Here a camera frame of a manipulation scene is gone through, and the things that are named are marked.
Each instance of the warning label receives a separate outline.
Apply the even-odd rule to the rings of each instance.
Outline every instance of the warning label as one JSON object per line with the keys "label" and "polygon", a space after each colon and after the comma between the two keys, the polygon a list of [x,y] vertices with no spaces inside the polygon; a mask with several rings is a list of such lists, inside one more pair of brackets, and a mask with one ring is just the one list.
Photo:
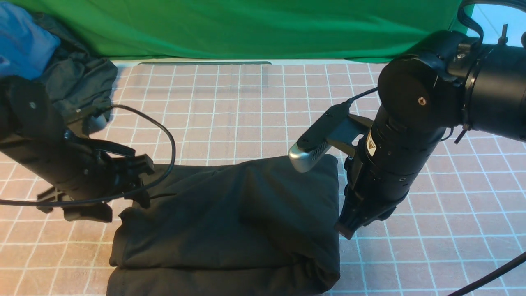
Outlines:
{"label": "warning label", "polygon": [[367,135],[367,141],[366,141],[367,151],[369,152],[369,155],[374,156],[376,151],[376,144],[372,140],[371,132]]}

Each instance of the gray cloth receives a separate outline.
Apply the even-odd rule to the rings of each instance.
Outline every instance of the gray cloth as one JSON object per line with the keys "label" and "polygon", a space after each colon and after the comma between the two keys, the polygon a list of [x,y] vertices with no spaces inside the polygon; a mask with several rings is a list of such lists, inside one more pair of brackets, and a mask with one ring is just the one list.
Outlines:
{"label": "gray cloth", "polygon": [[[88,106],[101,110],[110,106],[117,67],[106,58],[91,56],[81,42],[49,15],[35,14],[34,22],[61,40],[38,81],[46,86],[51,102],[62,116]],[[110,112],[104,117],[109,121]]]}

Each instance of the pink grid mat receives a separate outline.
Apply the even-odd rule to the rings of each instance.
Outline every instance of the pink grid mat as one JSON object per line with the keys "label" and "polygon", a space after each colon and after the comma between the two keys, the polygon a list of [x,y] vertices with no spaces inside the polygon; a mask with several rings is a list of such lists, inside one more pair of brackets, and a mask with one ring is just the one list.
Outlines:
{"label": "pink grid mat", "polygon": [[[177,163],[233,164],[285,155],[329,106],[375,86],[383,65],[138,65],[119,69],[114,103],[163,122]],[[376,94],[351,111],[373,118]],[[126,111],[95,137],[168,162],[168,139]],[[343,155],[331,150],[343,160]],[[340,192],[345,185],[340,165]],[[0,195],[33,199],[47,184],[0,155]],[[441,143],[385,223],[341,239],[341,280],[327,295],[446,295],[526,249],[526,148],[481,132]],[[68,223],[61,211],[0,206],[0,295],[102,295],[111,224]],[[473,295],[526,295],[526,266]]]}

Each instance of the black fabric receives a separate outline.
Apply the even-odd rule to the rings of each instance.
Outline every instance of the black fabric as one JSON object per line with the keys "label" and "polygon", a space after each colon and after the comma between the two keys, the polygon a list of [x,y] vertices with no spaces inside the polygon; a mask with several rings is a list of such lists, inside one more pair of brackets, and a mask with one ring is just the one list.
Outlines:
{"label": "black fabric", "polygon": [[[176,166],[152,207],[120,217],[107,295],[313,295],[338,281],[337,160]],[[155,179],[166,167],[160,165]]]}
{"label": "black fabric", "polygon": [[[34,22],[61,41],[37,80],[46,86],[51,102],[62,116],[88,106],[101,110],[110,106],[117,67],[107,58],[91,56],[79,40],[49,15],[35,14]],[[110,120],[110,112],[104,116],[106,121]]]}

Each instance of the folded black shirt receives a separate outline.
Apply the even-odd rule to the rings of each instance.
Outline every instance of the folded black shirt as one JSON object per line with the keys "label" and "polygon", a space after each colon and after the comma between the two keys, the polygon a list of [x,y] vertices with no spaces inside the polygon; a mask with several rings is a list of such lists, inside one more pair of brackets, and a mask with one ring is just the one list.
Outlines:
{"label": "folded black shirt", "polygon": [[[314,295],[338,281],[338,162],[176,166],[120,217],[107,295]],[[156,167],[156,179],[166,169]]]}

